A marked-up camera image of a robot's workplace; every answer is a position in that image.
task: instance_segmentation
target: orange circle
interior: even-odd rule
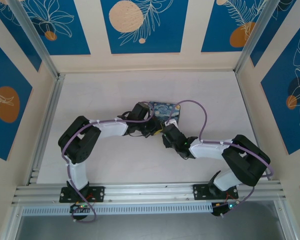
[[[297,106],[297,98],[293,95],[288,96],[286,99],[286,106],[291,110],[295,109]]]
[[[20,100],[18,93],[9,86],[0,87],[0,119],[6,123],[17,120],[20,111]]]
[[[48,39],[50,41],[57,40],[57,35],[53,31],[46,31],[44,33],[44,36],[46,37],[46,39]]]
[[[244,26],[240,26],[236,30],[234,30],[230,36],[230,45],[234,48],[244,47],[255,25],[256,25],[255,22],[248,22]]]

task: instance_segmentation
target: white table surface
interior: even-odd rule
[[[52,122],[38,184],[65,183],[68,179],[58,140],[76,117],[113,119],[132,110],[139,101],[176,103],[190,99],[207,110],[203,138],[232,139],[242,134],[256,142],[235,74],[231,71],[127,71],[67,74]],[[183,103],[179,129],[198,136],[204,113]],[[225,161],[182,159],[166,149],[162,136],[118,136],[98,140],[86,160],[90,183],[172,183],[208,181]]]

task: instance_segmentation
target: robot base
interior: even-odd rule
[[[236,186],[230,187],[227,191],[220,191],[217,195],[212,194],[209,188],[208,183],[193,185],[194,200],[226,200],[227,196],[239,198]]]
[[[67,186],[61,189],[59,203],[82,203],[83,200],[74,188],[66,182]],[[89,186],[89,183],[80,190],[80,193],[89,203],[103,203],[105,195],[104,186]]]

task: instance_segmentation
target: enclosure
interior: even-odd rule
[[[69,177],[58,145],[72,122],[182,100],[207,112],[174,106],[185,136],[205,120],[205,140],[244,135],[274,175],[254,191],[238,185],[246,202],[214,216],[224,199],[197,200],[194,187],[227,170],[224,160],[183,159],[162,134],[103,138],[85,161],[90,186],[104,189],[97,220],[73,222],[59,202]],[[300,0],[0,0],[0,239],[82,232],[300,239]]]

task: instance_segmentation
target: white robotic arm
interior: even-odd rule
[[[98,123],[94,124],[93,126],[101,131],[98,140],[113,136],[123,136],[128,129],[127,123],[118,121]],[[89,182],[87,178],[86,161],[73,164],[68,156],[66,156],[66,158],[69,160],[72,182],[78,190],[83,189]]]
[[[123,114],[117,119],[118,121],[100,122],[97,120],[94,125],[90,125],[92,121],[84,116],[79,116],[61,136],[58,145],[65,152],[68,160],[68,175],[72,180],[68,180],[69,188],[80,191],[89,187],[85,160],[89,157],[97,140],[128,135],[136,130],[146,138],[161,131],[165,147],[173,148],[184,159],[211,158],[226,161],[229,169],[215,174],[209,183],[210,193],[215,199],[220,199],[219,193],[224,193],[238,184],[243,183],[252,187],[257,184],[267,167],[256,156],[262,158],[267,164],[270,163],[268,156],[243,135],[225,140],[224,142],[228,144],[200,141],[197,137],[186,138],[177,125],[169,124],[163,127],[155,116],[148,121],[143,121],[149,113],[149,108],[145,104],[138,103],[132,111],[127,113],[129,113],[127,117]],[[82,135],[80,138],[78,131],[82,129],[84,130],[80,133]]]

